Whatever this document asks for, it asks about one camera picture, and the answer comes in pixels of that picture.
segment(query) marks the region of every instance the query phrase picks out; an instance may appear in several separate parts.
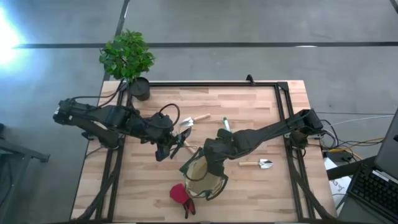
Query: wooden tabletop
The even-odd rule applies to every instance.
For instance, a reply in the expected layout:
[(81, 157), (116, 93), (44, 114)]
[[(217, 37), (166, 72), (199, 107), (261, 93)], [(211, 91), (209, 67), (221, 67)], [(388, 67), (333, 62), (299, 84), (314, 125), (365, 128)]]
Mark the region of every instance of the wooden tabletop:
[[(308, 109), (303, 81), (288, 81), (294, 113)], [(118, 82), (104, 82), (101, 95), (109, 95)], [(143, 116), (151, 116), (168, 103), (176, 103), (181, 118), (211, 113), (211, 117), (197, 122), (188, 142), (203, 146), (206, 138), (215, 138), (227, 117), (233, 131), (258, 129), (279, 121), (275, 90), (270, 87), (152, 87), (150, 99), (134, 100), (134, 106)], [(175, 108), (163, 113), (176, 118)], [(178, 126), (175, 131), (183, 131)], [(90, 142), (88, 152), (99, 147)], [(196, 215), (184, 219), (185, 211), (169, 197), (170, 189), (183, 183), (178, 169), (192, 156), (188, 149), (180, 149), (173, 160), (155, 160), (155, 147), (140, 144), (139, 139), (128, 137), (124, 147), (122, 171), (114, 211), (115, 222), (275, 222), (296, 221), (294, 199), (290, 184), (282, 137), (262, 143), (254, 152), (242, 158), (225, 161), (229, 181), (224, 191), (214, 200), (195, 199)], [(106, 150), (88, 157), (83, 166), (72, 218), (78, 217), (91, 203), (100, 189)], [(240, 167), (239, 161), (269, 159), (270, 169)], [(326, 175), (323, 158), (318, 147), (308, 147), (304, 157), (310, 188), (320, 203), (336, 216), (335, 205)], [(305, 200), (301, 192), (303, 209)]]

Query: green plant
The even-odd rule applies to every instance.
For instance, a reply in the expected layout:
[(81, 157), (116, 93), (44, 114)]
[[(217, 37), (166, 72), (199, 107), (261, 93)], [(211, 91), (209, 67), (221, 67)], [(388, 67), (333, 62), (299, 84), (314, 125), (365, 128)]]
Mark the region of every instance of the green plant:
[(99, 62), (104, 64), (106, 73), (117, 80), (126, 78), (133, 82), (141, 72), (148, 72), (154, 64), (155, 57), (148, 52), (147, 44), (139, 32), (129, 30), (116, 36), (100, 50)]

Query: black plant pot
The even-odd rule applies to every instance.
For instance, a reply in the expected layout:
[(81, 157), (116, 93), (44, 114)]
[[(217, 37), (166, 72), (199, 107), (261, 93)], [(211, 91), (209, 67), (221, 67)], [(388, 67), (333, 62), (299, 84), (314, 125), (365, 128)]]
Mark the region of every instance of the black plant pot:
[(135, 96), (138, 100), (148, 100), (150, 97), (148, 79), (144, 77), (134, 79), (134, 82), (130, 86), (130, 94)]

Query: gray floor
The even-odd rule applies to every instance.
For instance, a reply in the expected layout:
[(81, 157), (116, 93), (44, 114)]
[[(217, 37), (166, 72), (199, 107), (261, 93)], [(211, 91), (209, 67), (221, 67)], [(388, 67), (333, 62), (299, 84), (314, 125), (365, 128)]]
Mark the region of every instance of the gray floor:
[[(123, 0), (2, 1), (3, 15), (25, 44), (110, 40)], [(398, 15), (388, 0), (132, 0), (125, 29), (148, 42), (397, 41)], [(150, 80), (305, 80), (322, 112), (395, 113), (398, 48), (152, 49)], [(51, 154), (33, 162), (19, 191), (13, 223), (68, 220), (87, 146), (78, 128), (56, 124), (59, 100), (98, 95), (98, 49), (13, 50), (0, 65), (0, 122), (7, 138)], [(87, 101), (95, 104), (96, 100)], [(368, 116), (320, 114), (332, 123)], [(390, 118), (340, 124), (341, 139), (383, 137)], [(363, 157), (378, 147), (355, 149)]]

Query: red cloth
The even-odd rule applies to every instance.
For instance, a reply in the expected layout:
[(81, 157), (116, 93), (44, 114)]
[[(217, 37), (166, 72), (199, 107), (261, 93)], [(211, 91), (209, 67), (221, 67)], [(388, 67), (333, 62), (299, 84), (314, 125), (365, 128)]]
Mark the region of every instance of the red cloth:
[(185, 191), (184, 185), (174, 185), (170, 190), (170, 197), (174, 199), (177, 203), (182, 204), (185, 210), (185, 218), (188, 218), (188, 211), (191, 211), (192, 215), (196, 214), (193, 200)]

